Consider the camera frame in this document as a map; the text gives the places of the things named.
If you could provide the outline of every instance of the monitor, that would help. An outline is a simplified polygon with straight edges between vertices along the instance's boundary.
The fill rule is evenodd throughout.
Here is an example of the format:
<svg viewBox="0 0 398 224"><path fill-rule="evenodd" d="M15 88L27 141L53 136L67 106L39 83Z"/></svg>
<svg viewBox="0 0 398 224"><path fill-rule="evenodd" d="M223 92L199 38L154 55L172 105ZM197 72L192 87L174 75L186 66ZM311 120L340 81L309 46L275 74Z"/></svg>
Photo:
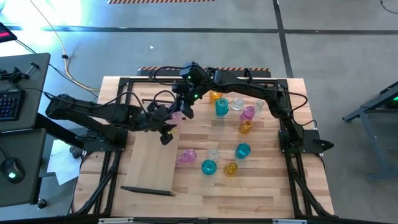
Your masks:
<svg viewBox="0 0 398 224"><path fill-rule="evenodd" d="M0 22L0 43L16 40L15 36L4 24Z"/></svg>

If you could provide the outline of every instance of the desk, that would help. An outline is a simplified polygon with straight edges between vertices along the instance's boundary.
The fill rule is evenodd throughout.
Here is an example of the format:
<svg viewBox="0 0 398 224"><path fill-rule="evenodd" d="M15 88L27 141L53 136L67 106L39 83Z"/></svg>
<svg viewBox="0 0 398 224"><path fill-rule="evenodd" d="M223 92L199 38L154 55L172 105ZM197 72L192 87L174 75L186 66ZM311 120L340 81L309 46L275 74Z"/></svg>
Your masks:
<svg viewBox="0 0 398 224"><path fill-rule="evenodd" d="M26 72L30 69L30 63L36 63L40 68L33 69L29 74L29 79L22 79L18 82L21 88L36 88L43 90L45 77L47 76L47 69L50 62L50 54L30 54L18 55L10 57L0 57L0 68L8 72L12 72L14 67L17 67L21 72ZM8 81L0 82L0 90L7 90L13 86ZM37 111L39 109L40 99L42 93L37 90L25 89L25 100L19 114L17 121L2 121L0 125L0 132L15 131L21 129L33 128L36 122Z"/></svg>
<svg viewBox="0 0 398 224"><path fill-rule="evenodd" d="M119 78L104 77L99 103L105 103L116 96ZM303 79L287 81L290 91L306 95ZM141 99L153 98L164 89L169 87L157 83L134 83L132 87ZM236 96L243 97L246 105L252 105L257 100L238 93L224 95L229 100ZM160 95L158 100L171 100L171 97ZM291 100L293 108L303 103L299 96L291 96ZM197 101L193 110L195 117L182 122L177 156L186 149L194 148L198 157L193 164L175 168L172 190L176 196L148 195L120 189L124 185L135 140L135 134L129 132L121 156L111 216L293 218L285 157L280 152L277 136L279 120L271 116L268 108L265 106L260 118L254 119L253 130L247 135L238 132L241 112L230 111L225 119L215 118L214 106L209 104L208 95ZM312 115L309 104L295 111L294 115L299 123L310 121ZM223 174L223 167L234 159L234 150L241 142L248 143L252 152L245 160L238 162L236 175L227 177ZM218 170L211 176L205 176L200 170L207 149L218 149L220 152ZM75 192L76 209L87 201L98 185L103 157L103 153L94 152L82 165ZM304 154L303 164L309 189L324 208L333 213L321 160L314 155ZM299 190L298 194L303 211ZM103 197L101 212L105 201L106 197Z"/></svg>
<svg viewBox="0 0 398 224"><path fill-rule="evenodd" d="M12 72L14 67L17 67L21 72L26 72L30 69L31 62L36 63L40 68L33 69L29 74L29 79L22 79L18 83L22 89L26 88L24 89L26 94L19 119L17 121L1 121L0 133L30 128L45 128L49 134L83 149L83 143L75 139L76 134L73 134L67 129L57 125L46 116L38 113L40 99L42 97L42 93L39 90L43 90L45 77L47 76L47 69L50 62L49 53L0 57L0 68ZM13 86L7 81L0 82L0 90L7 90L11 87Z"/></svg>
<svg viewBox="0 0 398 224"><path fill-rule="evenodd" d="M0 146L7 156L19 159L25 170L25 177L18 184L12 184L3 175L0 176L0 207L37 203L41 185L41 179L38 176L45 135L43 128L0 135Z"/></svg>

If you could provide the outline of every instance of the gray floor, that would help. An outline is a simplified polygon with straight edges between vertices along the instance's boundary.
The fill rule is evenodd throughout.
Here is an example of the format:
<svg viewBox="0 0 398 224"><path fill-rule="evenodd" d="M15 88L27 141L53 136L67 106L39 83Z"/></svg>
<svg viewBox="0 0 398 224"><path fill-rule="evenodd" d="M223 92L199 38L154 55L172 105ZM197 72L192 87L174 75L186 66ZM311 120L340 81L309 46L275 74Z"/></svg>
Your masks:
<svg viewBox="0 0 398 224"><path fill-rule="evenodd" d="M44 2L39 6L56 25L276 28L271 0L128 6L107 5L106 1L94 0L46 2L48 4ZM398 29L398 16L383 10L378 0L279 2L286 29ZM397 1L384 2L388 3L388 8L398 11ZM11 13L17 7L16 3L7 3L0 21L26 25L27 30L16 32L19 39L38 52L51 53L53 65L62 68L62 51L54 33L38 31L31 25L32 21L40 24L45 21L30 5L22 6L23 12L28 13L24 17ZM78 16L72 18L68 10L62 10L65 8L74 8ZM72 75L95 88L100 87L105 75L134 75L139 67L181 65L188 60L220 67L269 67L273 77L286 77L277 34L60 32L60 36L73 59L70 64ZM343 218L396 223L398 179L365 180L366 174L376 173L380 168L374 151L362 124L359 121L345 124L341 117L397 81L397 36L287 35L286 38L294 77L305 79L321 136L335 143L335 148L325 153L335 213ZM16 43L0 45L0 56L24 53L26 51ZM52 70L49 70L45 90L92 99L90 94L66 82ZM47 103L43 100L40 112L44 112ZM386 126L391 127L395 120L372 119L381 131ZM60 124L67 128L76 127L69 122ZM388 153L396 163L398 153ZM48 208L40 211L30 205L1 208L0 219L66 214L72 183L56 185L54 178L43 183L41 195L48 199Z"/></svg>

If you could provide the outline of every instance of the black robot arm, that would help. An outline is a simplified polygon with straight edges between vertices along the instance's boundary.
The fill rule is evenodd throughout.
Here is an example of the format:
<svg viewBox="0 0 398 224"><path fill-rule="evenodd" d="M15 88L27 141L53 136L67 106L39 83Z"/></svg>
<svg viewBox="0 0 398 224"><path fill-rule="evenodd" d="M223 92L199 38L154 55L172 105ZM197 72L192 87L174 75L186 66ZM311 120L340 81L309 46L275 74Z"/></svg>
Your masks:
<svg viewBox="0 0 398 224"><path fill-rule="evenodd" d="M76 100L68 95L59 95L51 99L46 115L52 119L67 119L78 123L96 132L110 143L115 143L115 139L121 136L118 135L120 131L117 131L120 129L159 131L161 133L160 140L162 144L166 145L173 139L170 131L175 125L166 123L172 118L172 113L181 111L188 118L193 118L191 106L208 91L236 92L266 101L271 115L280 119L286 129L284 132L280 131L285 139L281 140L282 148L298 149L307 145L307 147L317 147L318 149L315 151L318 152L333 147L330 142L319 140L317 131L304 130L294 121L292 110L289 107L288 92L253 82L249 71L246 71L248 79L238 79L223 70L208 69L205 71L197 63L191 62L181 69L182 79L176 80L172 85L172 91L177 94L177 97L168 108L165 105L158 105L155 100L145 111L142 107L134 105L116 103L99 105ZM101 124L91 117L103 118L109 124Z"/></svg>
<svg viewBox="0 0 398 224"><path fill-rule="evenodd" d="M273 117L278 118L284 124L288 136L288 147L300 147L303 145L303 127L293 120L292 111L289 108L289 93L253 82L250 74L248 79L239 79L233 74L223 70L202 69L195 62L189 63L180 72L183 80L177 80L172 91L177 93L175 111L181 111L189 118L193 118L190 108L198 99L208 91L220 93L236 92L243 95L265 100Z"/></svg>

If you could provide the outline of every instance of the wooden table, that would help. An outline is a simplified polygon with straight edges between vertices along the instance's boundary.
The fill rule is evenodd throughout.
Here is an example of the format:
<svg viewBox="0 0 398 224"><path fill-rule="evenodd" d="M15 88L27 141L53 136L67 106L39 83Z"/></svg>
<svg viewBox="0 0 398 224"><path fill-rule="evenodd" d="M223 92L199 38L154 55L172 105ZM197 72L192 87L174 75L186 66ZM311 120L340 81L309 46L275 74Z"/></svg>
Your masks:
<svg viewBox="0 0 398 224"><path fill-rule="evenodd" d="M99 103L105 103L116 96L119 78L104 77ZM291 78L288 79L288 84L289 91L307 94L303 79ZM140 98L153 98L157 92L164 89L169 87L157 83L133 85L133 91ZM244 99L245 106L253 105L257 100L238 93L224 95L229 100L236 96ZM171 100L171 97L165 94L157 99ZM299 96L292 95L291 100L293 108L303 103L303 98ZM241 112L230 110L225 118L216 118L214 105L209 103L208 95L195 102L193 110L195 117L182 122L177 156L186 149L195 149L198 156L193 164L175 168L172 190L176 196L148 195L120 189L126 178L134 145L135 133L129 132L126 150L121 156L111 215L113 217L293 218L285 157L280 152L277 137L280 129L279 120L271 116L267 106L264 107L260 117L254 118L254 127L249 134L240 134L238 131ZM299 123L310 121L312 115L309 104L296 110L294 115ZM223 167L234 159L234 150L242 142L251 146L251 154L245 160L238 161L239 168L234 177L227 177L223 173ZM204 175L200 169L208 149L218 149L220 153L218 170L211 176ZM75 192L75 209L79 209L87 201L98 185L103 157L103 152L94 152L82 165ZM303 164L308 188L325 210L333 213L321 160L314 155L304 154ZM104 191L102 207L106 203L107 195L108 187ZM298 191L298 195L300 208L305 212L301 191Z"/></svg>

